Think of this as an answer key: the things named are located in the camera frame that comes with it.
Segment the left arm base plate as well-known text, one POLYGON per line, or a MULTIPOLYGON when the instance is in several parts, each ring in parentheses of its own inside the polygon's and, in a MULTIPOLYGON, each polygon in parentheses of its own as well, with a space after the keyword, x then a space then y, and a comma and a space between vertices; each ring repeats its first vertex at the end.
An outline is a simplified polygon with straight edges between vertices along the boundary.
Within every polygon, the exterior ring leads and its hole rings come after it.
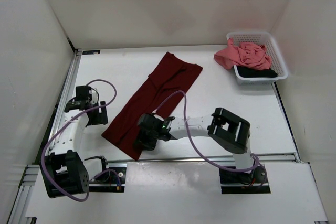
POLYGON ((89 175, 91 193, 123 193, 127 164, 108 161, 104 156, 86 158, 83 162, 89 175))

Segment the dark red t-shirt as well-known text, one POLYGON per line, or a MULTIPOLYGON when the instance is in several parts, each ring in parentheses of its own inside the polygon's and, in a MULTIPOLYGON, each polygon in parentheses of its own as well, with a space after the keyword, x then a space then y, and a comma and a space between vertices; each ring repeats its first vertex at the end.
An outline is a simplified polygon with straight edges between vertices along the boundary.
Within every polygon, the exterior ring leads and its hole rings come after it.
POLYGON ((158 114, 163 118, 170 116, 183 96, 176 94, 163 106, 160 104, 175 91, 187 92, 202 70, 201 66, 187 63, 167 52, 101 136, 132 159, 138 160, 142 153, 141 147, 135 145, 140 131, 138 119, 154 109, 158 109, 158 114))

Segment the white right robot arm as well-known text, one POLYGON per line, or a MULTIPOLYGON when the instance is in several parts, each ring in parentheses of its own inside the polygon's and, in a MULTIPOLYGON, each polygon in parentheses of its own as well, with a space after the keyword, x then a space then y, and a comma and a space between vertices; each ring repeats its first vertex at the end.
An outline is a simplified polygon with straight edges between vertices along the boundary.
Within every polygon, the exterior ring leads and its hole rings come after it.
POLYGON ((204 137, 214 140, 224 150, 232 153, 235 167, 225 167, 211 161, 199 150, 197 154, 206 162, 224 171, 232 183, 252 186, 264 184, 267 172, 257 155, 250 149, 250 123, 241 117, 223 109, 197 118, 162 118, 156 113, 143 114, 137 126, 140 131, 134 146, 142 151, 152 151, 159 140, 177 141, 182 138, 204 137))

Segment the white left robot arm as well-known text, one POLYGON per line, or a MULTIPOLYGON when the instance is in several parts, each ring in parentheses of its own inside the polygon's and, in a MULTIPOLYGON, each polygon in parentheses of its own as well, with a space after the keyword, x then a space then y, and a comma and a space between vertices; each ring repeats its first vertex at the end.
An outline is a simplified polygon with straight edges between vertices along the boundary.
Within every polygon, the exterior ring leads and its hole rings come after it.
POLYGON ((85 129, 108 123, 106 108, 99 108, 106 102, 99 102, 98 91, 90 86, 77 86, 75 91, 75 97, 64 109, 66 128, 53 140, 44 161, 49 177, 71 195, 87 193, 92 180, 105 182, 110 176, 105 157, 81 159, 79 156, 85 129))

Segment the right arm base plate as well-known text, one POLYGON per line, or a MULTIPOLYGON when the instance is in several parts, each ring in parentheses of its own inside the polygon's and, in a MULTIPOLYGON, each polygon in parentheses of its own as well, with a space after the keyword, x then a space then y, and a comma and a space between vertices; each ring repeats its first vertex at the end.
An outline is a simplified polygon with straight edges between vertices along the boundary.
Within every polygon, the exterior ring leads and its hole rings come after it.
POLYGON ((253 171, 234 173, 219 170, 221 193, 223 195, 270 194, 267 173, 258 166, 253 171))

